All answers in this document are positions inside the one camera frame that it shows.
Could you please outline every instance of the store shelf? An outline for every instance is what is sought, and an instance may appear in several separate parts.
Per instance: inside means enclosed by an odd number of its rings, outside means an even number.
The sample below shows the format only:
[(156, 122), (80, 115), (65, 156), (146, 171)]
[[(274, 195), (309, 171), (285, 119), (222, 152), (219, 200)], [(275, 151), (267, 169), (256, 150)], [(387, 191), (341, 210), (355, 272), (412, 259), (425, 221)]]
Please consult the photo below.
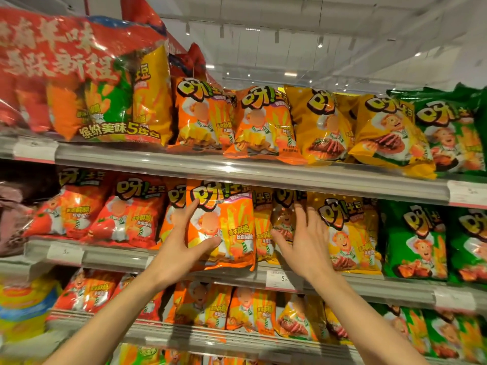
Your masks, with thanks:
[[(47, 254), (52, 243), (56, 243), (61, 247), (80, 246), (84, 250), (82, 262), (80, 264), (71, 264), (69, 262), (64, 263), (63, 261), (49, 260)], [(25, 256), (27, 258), (48, 263), (56, 262), (59, 264), (122, 272), (143, 271), (149, 256), (153, 256), (155, 253), (157, 252), (141, 249), (118, 249), (79, 245), (75, 242), (54, 239), (31, 239), (25, 246)], [(290, 271), (287, 267), (261, 262), (254, 271), (249, 271), (246, 268), (221, 268), (194, 272), (188, 276), (188, 279), (231, 286), (265, 288), (267, 272), (270, 270), (284, 270), (288, 273)], [(434, 308), (436, 305), (435, 291), (442, 289), (442, 294), (471, 294), (471, 298), (475, 301), (476, 311), (479, 314), (487, 315), (487, 291), (471, 287), (451, 287), (443, 282), (385, 279), (382, 275), (374, 276), (351, 273), (344, 273), (343, 275), (351, 287), (369, 302)], [(292, 273), (289, 273), (289, 279), (292, 282)], [(307, 282), (304, 282), (303, 288), (299, 292), (316, 294)], [(466, 307), (456, 307), (456, 309), (461, 310), (466, 309)]]
[[(55, 310), (47, 326), (58, 331), (80, 329), (91, 314)], [(161, 322), (133, 324), (123, 342), (216, 356), (243, 357), (298, 364), (363, 364), (353, 346), (319, 344), (253, 333), (212, 330)], [(466, 365), (466, 362), (428, 358), (430, 363)]]
[(43, 360), (53, 353), (69, 335), (69, 331), (49, 331), (23, 341), (6, 342), (0, 346), (0, 358)]
[[(0, 158), (13, 159), (15, 142), (15, 138), (0, 138)], [(447, 181), (444, 179), (407, 178), (380, 167), (343, 163), (293, 166), (277, 160), (134, 151), (136, 144), (131, 145), (60, 143), (56, 150), (56, 164), (411, 202), (448, 204), (449, 201)]]
[(0, 258), (0, 279), (8, 283), (31, 282), (47, 273), (53, 264), (43, 259), (29, 259), (23, 255)]

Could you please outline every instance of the ceiling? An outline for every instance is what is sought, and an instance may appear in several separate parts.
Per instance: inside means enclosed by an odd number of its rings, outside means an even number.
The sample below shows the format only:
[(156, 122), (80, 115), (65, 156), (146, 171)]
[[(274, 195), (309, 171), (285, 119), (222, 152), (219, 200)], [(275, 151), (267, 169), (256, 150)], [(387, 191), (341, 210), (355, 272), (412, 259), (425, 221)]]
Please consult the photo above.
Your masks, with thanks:
[[(84, 14), (83, 0), (6, 1)], [(487, 0), (148, 1), (185, 48), (200, 45), (226, 88), (288, 83), (361, 93), (482, 87), (487, 77)], [(89, 8), (121, 15), (119, 0), (89, 0)]]

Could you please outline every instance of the person's left hand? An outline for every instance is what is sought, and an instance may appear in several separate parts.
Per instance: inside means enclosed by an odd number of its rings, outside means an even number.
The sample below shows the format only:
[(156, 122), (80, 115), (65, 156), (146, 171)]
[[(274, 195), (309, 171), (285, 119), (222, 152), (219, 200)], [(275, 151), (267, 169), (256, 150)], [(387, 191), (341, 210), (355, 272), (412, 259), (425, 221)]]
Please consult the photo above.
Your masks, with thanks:
[(184, 278), (205, 252), (215, 249), (221, 242), (219, 237), (212, 237), (195, 247), (186, 246), (186, 227), (198, 204), (199, 201), (195, 200), (184, 209), (174, 210), (171, 217), (174, 227), (145, 270), (146, 275), (154, 280), (158, 291)]

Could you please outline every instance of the green snack bag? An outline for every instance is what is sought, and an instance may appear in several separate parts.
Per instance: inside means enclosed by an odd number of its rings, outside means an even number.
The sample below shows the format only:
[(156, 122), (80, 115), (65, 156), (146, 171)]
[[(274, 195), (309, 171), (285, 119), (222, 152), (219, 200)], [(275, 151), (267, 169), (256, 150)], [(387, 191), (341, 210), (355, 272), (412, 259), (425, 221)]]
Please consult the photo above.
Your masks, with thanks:
[(413, 91), (397, 94), (414, 104), (415, 123), (431, 147), (437, 172), (481, 174), (485, 159), (473, 115), (478, 107), (463, 93)]
[(407, 308), (385, 304), (370, 304), (394, 329), (406, 338), (423, 356), (431, 356), (425, 319), (418, 308)]
[(487, 283), (487, 212), (449, 207), (447, 218), (449, 258), (458, 278)]
[(380, 201), (387, 240), (384, 273), (446, 280), (445, 225), (435, 206)]
[(474, 316), (423, 310), (433, 355), (485, 363), (484, 344)]
[(127, 123), (132, 115), (132, 79), (124, 65), (116, 60), (113, 71), (120, 79), (117, 85), (109, 82), (90, 81), (85, 87), (85, 100), (90, 118), (95, 124)]

